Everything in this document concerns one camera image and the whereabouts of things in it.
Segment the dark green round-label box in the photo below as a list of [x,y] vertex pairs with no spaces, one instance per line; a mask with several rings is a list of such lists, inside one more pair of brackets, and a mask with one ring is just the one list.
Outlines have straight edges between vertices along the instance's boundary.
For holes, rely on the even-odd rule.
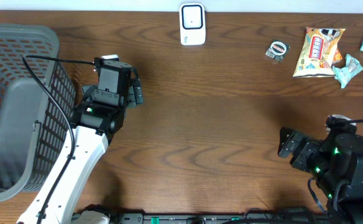
[[288,44],[280,40],[273,40],[269,48],[266,50],[265,55],[278,62],[282,62],[289,49],[290,46]]

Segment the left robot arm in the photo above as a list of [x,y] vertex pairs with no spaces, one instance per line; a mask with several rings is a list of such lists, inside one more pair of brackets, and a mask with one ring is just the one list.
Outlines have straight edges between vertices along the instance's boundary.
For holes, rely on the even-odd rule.
[[68,132],[43,187],[18,223],[110,223],[111,214],[94,205],[74,213],[93,168],[123,126],[126,110],[143,103],[136,68],[117,55],[91,62],[98,84],[83,87],[83,98],[65,116]]

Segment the pale teal wet-wipe pack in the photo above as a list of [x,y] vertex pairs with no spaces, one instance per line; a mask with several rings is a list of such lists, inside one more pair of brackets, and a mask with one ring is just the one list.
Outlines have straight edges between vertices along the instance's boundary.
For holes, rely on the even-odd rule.
[[337,68],[333,66],[332,69],[334,78],[341,84],[341,88],[343,89],[358,73],[363,71],[363,66],[356,58],[347,54],[345,67]]

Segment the yellow snack bag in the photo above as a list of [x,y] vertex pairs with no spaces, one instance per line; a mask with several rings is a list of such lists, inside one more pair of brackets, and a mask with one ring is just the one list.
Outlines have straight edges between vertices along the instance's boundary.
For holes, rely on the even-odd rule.
[[345,29],[307,27],[293,78],[333,77],[332,63]]

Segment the orange tissue pack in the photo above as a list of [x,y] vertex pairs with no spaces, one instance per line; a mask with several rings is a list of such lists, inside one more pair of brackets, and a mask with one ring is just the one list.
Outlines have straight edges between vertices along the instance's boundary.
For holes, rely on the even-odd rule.
[[339,49],[337,48],[335,51],[334,57],[333,57],[332,64],[334,65],[336,63],[339,63],[341,60],[342,60],[342,55],[341,55]]

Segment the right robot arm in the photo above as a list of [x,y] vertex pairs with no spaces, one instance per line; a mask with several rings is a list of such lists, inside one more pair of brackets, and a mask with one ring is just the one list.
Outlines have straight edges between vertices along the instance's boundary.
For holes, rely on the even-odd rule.
[[278,156],[312,175],[328,201],[330,223],[363,223],[363,136],[352,124],[331,126],[324,140],[282,128]]

